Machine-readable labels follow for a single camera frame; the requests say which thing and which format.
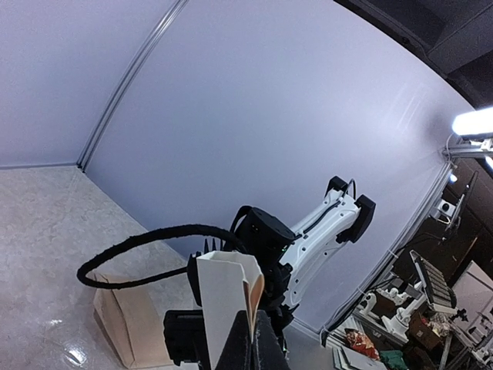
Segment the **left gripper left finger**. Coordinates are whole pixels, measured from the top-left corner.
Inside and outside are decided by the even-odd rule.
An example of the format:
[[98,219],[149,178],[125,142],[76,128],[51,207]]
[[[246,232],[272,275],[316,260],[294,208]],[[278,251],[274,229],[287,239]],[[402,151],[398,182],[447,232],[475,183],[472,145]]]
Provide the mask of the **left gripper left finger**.
[[246,311],[238,311],[219,359],[219,370],[248,370],[253,365],[250,321]]

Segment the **bright ceiling light bar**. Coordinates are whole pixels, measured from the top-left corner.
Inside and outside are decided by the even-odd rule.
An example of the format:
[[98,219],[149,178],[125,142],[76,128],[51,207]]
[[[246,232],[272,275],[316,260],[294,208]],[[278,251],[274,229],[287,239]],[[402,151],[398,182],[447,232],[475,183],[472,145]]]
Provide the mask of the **bright ceiling light bar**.
[[462,113],[455,117],[452,130],[463,140],[491,139],[493,134],[493,108]]

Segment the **right aluminium frame post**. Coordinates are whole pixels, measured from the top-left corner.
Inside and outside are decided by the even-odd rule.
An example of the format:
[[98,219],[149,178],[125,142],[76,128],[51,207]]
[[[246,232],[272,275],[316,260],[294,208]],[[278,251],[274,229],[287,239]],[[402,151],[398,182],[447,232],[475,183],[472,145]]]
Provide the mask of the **right aluminium frame post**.
[[133,81],[139,74],[155,47],[157,47],[160,39],[165,35],[166,31],[178,18],[179,14],[184,10],[188,3],[189,1],[187,0],[172,1],[170,7],[159,18],[159,21],[153,26],[151,32],[147,35],[136,54],[131,59],[125,72],[122,74],[119,82],[116,84],[115,89],[105,104],[96,126],[92,130],[92,133],[86,141],[86,144],[76,162],[76,166],[83,173],[88,169],[97,147],[129,87],[132,85]]

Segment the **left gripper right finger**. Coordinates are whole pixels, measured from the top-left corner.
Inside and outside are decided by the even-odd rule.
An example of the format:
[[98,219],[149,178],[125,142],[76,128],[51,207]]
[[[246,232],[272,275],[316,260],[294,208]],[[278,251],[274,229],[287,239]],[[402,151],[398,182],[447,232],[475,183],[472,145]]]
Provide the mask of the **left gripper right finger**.
[[290,370],[265,311],[257,312],[252,353],[252,369]]

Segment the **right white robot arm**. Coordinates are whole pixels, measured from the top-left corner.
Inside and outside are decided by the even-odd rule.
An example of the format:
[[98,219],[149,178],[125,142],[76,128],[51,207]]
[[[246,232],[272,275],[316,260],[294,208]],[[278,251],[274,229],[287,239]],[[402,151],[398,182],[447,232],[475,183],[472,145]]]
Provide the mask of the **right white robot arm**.
[[259,307],[279,340],[310,283],[346,243],[361,238],[375,208],[374,201],[357,194],[355,180],[332,177],[322,204],[294,227],[259,207],[238,210],[230,232],[243,243],[241,252],[254,256],[260,266],[264,289]]

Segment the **ornate bordered letter paper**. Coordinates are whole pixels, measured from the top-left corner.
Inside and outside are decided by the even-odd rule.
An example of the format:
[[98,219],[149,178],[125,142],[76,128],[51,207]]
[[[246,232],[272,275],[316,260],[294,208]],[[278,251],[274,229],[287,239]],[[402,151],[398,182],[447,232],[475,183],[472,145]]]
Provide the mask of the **ornate bordered letter paper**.
[[210,364],[218,369],[238,311],[247,312],[253,343],[264,276],[254,256],[237,251],[212,251],[196,262]]

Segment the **brown kraft envelope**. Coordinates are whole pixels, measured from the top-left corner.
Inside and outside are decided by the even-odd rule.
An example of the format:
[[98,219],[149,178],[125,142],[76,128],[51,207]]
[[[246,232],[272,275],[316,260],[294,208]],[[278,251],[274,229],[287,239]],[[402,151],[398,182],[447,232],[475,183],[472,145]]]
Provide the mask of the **brown kraft envelope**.
[[98,288],[93,300],[99,326],[124,369],[173,366],[164,339],[164,315],[193,306],[184,277],[137,288]]

